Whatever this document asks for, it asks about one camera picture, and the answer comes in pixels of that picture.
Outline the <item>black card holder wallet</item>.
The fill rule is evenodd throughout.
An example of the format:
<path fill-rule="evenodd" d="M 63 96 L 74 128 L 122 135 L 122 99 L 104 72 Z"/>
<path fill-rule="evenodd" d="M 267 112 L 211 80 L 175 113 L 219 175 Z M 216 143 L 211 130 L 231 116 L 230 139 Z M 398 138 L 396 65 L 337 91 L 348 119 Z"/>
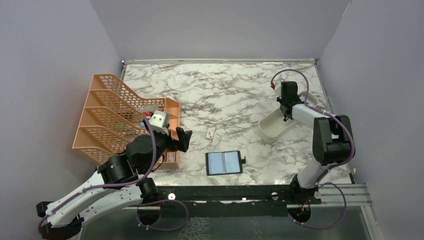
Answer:
<path fill-rule="evenodd" d="M 246 158 L 242 158 L 239 150 L 207 152 L 205 154 L 207 176 L 241 174 L 245 163 Z"/>

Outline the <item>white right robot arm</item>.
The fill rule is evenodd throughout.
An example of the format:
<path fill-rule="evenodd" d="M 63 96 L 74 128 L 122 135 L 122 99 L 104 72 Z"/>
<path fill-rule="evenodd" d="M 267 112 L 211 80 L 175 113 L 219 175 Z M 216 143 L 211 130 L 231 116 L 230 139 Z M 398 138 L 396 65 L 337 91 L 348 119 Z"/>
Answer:
<path fill-rule="evenodd" d="M 318 183 L 331 169 L 354 157 L 356 149 L 351 123 L 346 115 L 329 114 L 301 100 L 295 81 L 280 84 L 277 101 L 284 121 L 294 120 L 313 130 L 313 158 L 293 177 L 288 190 L 289 199 L 300 204 L 314 195 Z"/>

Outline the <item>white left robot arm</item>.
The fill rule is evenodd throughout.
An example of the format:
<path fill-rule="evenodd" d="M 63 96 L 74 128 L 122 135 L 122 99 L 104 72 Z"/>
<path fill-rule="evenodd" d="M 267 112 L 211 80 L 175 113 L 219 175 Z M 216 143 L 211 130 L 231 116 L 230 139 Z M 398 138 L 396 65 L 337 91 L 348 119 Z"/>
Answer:
<path fill-rule="evenodd" d="M 147 130 L 149 134 L 135 137 L 71 193 L 36 205 L 42 239 L 68 240 L 103 214 L 135 204 L 160 206 L 167 202 L 149 175 L 166 151 L 187 152 L 193 132 L 177 127 L 177 139 L 173 139 L 166 128 Z"/>

